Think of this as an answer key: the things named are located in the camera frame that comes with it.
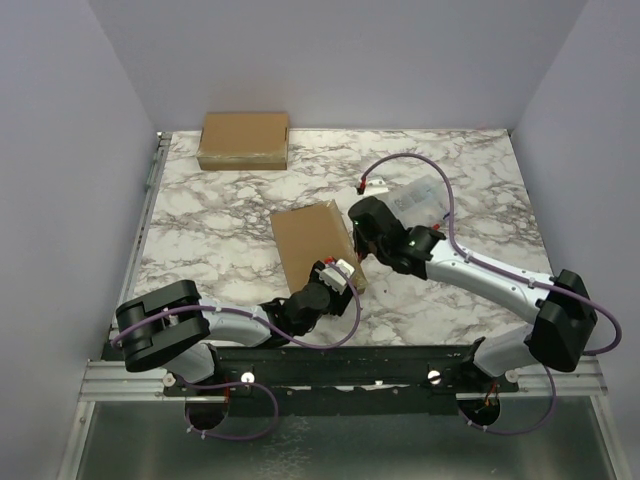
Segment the brown cardboard express box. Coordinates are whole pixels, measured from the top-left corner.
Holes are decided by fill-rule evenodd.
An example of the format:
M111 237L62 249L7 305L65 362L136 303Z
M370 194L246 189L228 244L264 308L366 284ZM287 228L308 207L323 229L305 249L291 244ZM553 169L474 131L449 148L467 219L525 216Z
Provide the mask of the brown cardboard express box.
M334 200L273 213L271 228L288 289L301 290L312 266L328 258L355 268L353 283L362 294L368 286L351 234Z

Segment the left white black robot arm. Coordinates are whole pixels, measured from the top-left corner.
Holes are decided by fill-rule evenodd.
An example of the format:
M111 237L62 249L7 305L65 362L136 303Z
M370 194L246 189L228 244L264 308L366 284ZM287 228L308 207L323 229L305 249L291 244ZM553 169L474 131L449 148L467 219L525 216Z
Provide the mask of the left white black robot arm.
M220 385L221 371L206 340L247 348L294 344L326 350L302 337L321 317L340 316L359 300L355 273L343 259L318 261L301 290L253 307L207 300L194 281L180 280L121 304L111 346L121 350L131 373L164 368L195 392L210 394Z

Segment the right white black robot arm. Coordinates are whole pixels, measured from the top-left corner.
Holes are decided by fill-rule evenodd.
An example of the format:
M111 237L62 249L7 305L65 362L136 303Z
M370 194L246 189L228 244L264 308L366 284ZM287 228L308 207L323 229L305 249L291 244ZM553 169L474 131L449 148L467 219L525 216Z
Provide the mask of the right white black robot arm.
M515 280L514 267L485 268L486 258L456 251L445 234L431 227L404 226L376 197L348 211L359 256L373 255L394 272L453 285L492 301L524 320L493 338L476 340L459 367L461 383L481 391L509 370L539 363L560 372L576 369L597 323L581 277L564 270L549 289L543 275Z

